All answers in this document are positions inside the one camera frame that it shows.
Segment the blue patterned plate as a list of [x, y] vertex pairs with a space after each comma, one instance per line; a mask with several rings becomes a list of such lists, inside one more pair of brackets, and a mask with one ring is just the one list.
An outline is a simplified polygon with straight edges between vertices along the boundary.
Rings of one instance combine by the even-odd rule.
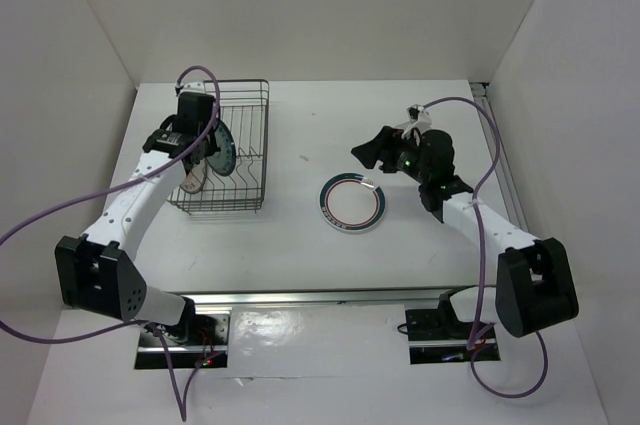
[[231, 175], [237, 163], [236, 146], [231, 130], [222, 120], [212, 132], [210, 143], [213, 150], [206, 156], [208, 166], [219, 176]]

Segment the orange sunburst plate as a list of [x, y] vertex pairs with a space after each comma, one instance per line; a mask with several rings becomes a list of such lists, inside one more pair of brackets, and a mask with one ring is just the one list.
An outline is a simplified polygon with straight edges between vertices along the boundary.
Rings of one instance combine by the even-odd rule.
[[189, 172], [180, 189], [190, 195], [200, 193], [206, 184], [207, 176], [208, 164], [203, 160]]

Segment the teal red rimmed plate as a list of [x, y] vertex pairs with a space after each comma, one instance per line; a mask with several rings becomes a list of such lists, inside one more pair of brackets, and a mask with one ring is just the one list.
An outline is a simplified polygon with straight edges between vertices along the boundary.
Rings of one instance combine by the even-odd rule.
[[382, 188], [358, 173], [341, 173], [322, 186], [318, 205], [325, 221], [341, 232], [361, 234], [384, 218], [387, 200]]

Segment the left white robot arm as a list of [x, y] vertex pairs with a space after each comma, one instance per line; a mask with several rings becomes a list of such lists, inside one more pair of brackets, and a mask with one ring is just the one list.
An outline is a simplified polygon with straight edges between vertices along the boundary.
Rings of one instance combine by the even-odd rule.
[[219, 105], [205, 92], [183, 91], [177, 113], [145, 141], [125, 187], [79, 237], [63, 237], [56, 260], [63, 302], [76, 309], [161, 325], [176, 344], [196, 335], [192, 302], [148, 285], [134, 260], [168, 196], [215, 149]]

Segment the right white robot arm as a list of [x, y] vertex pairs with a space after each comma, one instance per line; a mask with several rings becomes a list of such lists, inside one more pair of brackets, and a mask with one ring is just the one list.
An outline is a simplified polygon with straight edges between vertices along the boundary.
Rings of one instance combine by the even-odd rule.
[[[483, 203], [456, 174], [448, 133], [408, 135], [385, 126], [351, 153], [367, 169], [402, 172], [415, 180], [423, 207], [477, 245], [480, 270], [495, 268], [494, 286], [481, 277], [477, 286], [451, 293], [450, 304], [436, 314], [441, 333], [457, 337], [471, 323], [478, 333], [493, 323], [521, 338], [577, 317], [578, 297], [564, 245], [523, 231]], [[464, 303], [472, 305], [471, 314]]]

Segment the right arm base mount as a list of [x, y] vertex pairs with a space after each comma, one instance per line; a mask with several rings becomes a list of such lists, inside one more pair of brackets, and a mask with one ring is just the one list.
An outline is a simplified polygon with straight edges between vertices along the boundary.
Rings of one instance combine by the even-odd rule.
[[489, 331], [473, 350], [466, 348], [472, 323], [460, 321], [451, 304], [454, 292], [445, 292], [431, 308], [408, 309], [405, 322], [397, 331], [406, 336], [411, 365], [449, 364], [470, 362], [477, 352], [477, 361], [499, 361], [500, 352], [494, 331]]

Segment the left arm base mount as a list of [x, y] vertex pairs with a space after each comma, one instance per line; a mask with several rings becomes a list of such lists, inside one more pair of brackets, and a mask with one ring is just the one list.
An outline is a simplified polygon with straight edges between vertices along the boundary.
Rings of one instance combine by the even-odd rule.
[[134, 368], [167, 370], [223, 369], [228, 366], [229, 312], [197, 315], [184, 335], [176, 327], [154, 325], [139, 334]]

